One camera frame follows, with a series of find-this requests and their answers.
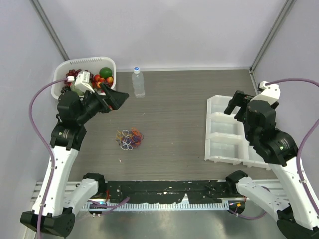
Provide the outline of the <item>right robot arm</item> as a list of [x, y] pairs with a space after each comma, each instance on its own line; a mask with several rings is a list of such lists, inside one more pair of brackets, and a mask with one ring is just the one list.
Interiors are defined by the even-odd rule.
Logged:
[[246, 140], [275, 173], [288, 199], [275, 196], [241, 170], [226, 177], [225, 191], [229, 196], [240, 194], [252, 200], [276, 221], [286, 238], [317, 239], [319, 214], [298, 175], [297, 145], [289, 134], [276, 128], [277, 105], [237, 90], [224, 112], [229, 115], [235, 107], [240, 108], [235, 119], [243, 124]]

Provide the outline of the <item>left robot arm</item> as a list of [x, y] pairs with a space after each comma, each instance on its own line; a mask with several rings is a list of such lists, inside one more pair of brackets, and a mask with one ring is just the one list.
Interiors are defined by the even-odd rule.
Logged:
[[51, 141], [44, 145], [49, 162], [37, 199], [30, 211], [22, 212], [20, 221], [36, 232], [66, 238], [71, 233], [80, 209], [91, 197], [102, 198], [107, 183], [102, 174], [87, 173], [79, 186], [65, 196], [70, 171], [86, 135], [85, 124], [97, 113], [119, 109], [129, 94], [101, 85], [103, 94], [87, 90], [84, 96], [67, 91], [58, 98], [58, 122], [51, 133]]

